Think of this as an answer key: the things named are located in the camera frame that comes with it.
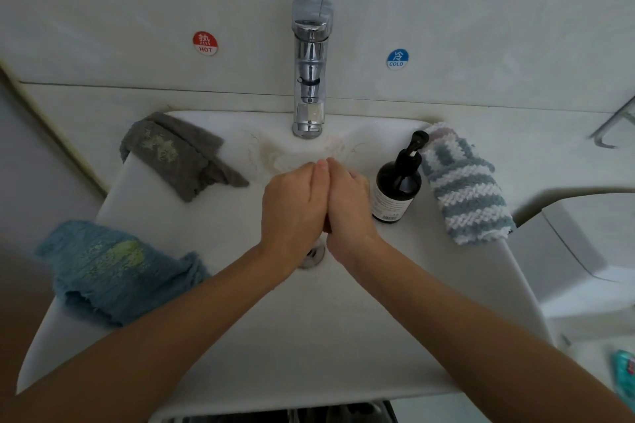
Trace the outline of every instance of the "drain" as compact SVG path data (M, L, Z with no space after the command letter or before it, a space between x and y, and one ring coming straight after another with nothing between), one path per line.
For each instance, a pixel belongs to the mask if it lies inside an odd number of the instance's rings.
M326 247L324 246L323 241L318 241L311 251L309 251L306 257L300 263L299 268L301 269L311 269L312 267L316 267L322 261L324 257L324 253L326 252Z

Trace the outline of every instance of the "blue towel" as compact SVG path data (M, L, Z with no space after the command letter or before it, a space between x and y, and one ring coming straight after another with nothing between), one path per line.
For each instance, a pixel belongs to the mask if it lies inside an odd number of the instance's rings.
M421 167L450 237L459 245L506 238L516 225L492 176L494 166L446 123L425 131L430 141L424 147Z
M123 326L209 276L198 254L173 259L123 231L89 221L57 227L36 250L53 290L78 313Z

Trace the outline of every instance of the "striped sponge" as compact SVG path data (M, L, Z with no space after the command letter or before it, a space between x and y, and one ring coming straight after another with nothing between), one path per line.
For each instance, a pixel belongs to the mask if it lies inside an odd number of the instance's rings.
M516 225L492 173L464 138L440 122L425 130L430 141L421 167L437 198L448 234L457 244L506 238Z

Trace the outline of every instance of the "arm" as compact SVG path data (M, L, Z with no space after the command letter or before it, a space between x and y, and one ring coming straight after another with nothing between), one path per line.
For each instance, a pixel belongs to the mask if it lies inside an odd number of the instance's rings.
M328 246L493 422L633 422L575 362L460 295L387 244L370 216L368 181L329 159Z
M284 281L322 231L324 161L276 176L262 239L217 275L114 331L20 393L0 421L141 422L249 308Z

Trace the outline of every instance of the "sink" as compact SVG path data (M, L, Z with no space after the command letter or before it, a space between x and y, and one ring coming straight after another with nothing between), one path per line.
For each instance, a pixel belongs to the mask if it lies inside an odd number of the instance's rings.
M332 156L373 178L415 130L428 125L329 115L319 138L302 140L291 133L291 114L171 114L225 138L221 158L251 185L217 184L183 203L131 154L97 222L128 231L173 257L196 250L212 273L260 239L261 199L272 176ZM457 246L445 232L426 182L401 221L376 225L386 241L449 286L549 340L507 243ZM107 332L54 301L28 350L19 391ZM153 421L452 391L458 389L432 355L327 252L316 267L294 272L205 353Z

